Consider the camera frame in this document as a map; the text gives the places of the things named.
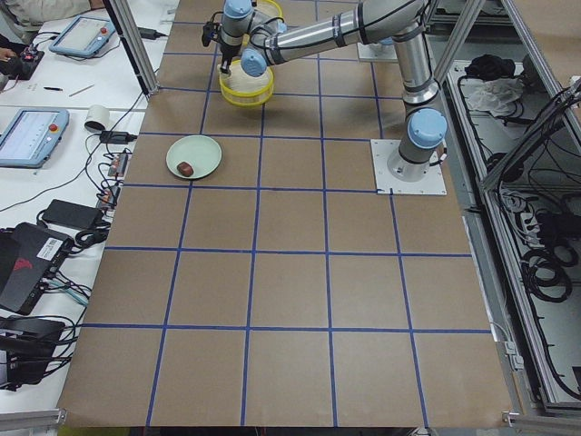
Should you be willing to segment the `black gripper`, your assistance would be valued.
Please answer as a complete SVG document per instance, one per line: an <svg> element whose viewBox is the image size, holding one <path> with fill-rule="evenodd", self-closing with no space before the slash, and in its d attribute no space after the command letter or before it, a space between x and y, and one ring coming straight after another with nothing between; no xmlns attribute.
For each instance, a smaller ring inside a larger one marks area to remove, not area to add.
<svg viewBox="0 0 581 436"><path fill-rule="evenodd" d="M220 69L221 67L231 69L232 60L236 56L236 47L232 45L221 45L220 50L222 54Z"/></svg>

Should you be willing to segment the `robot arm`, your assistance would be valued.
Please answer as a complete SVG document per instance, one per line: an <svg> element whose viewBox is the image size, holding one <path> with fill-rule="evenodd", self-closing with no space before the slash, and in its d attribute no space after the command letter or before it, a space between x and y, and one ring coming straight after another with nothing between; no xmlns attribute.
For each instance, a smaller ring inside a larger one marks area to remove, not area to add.
<svg viewBox="0 0 581 436"><path fill-rule="evenodd" d="M220 11L221 20L204 25L202 44L215 42L220 47L223 73L229 73L232 60L239 57L244 72L258 77L272 65L356 43L372 45L391 39L406 107L407 132L399 155L411 164L421 164L431 152L413 136L412 116L423 109L443 111L424 35L425 9L424 1L362 1L315 24L283 30L279 17L264 14L251 1L227 1Z"/></svg>

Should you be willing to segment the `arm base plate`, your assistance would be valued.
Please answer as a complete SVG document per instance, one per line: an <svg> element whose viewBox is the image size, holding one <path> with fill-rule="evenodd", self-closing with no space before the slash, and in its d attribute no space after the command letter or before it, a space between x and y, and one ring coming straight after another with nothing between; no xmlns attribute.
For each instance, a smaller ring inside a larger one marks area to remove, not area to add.
<svg viewBox="0 0 581 436"><path fill-rule="evenodd" d="M434 151L427 163L409 163L399 155L399 143L400 140L370 141L377 193L446 195L438 153Z"/></svg>

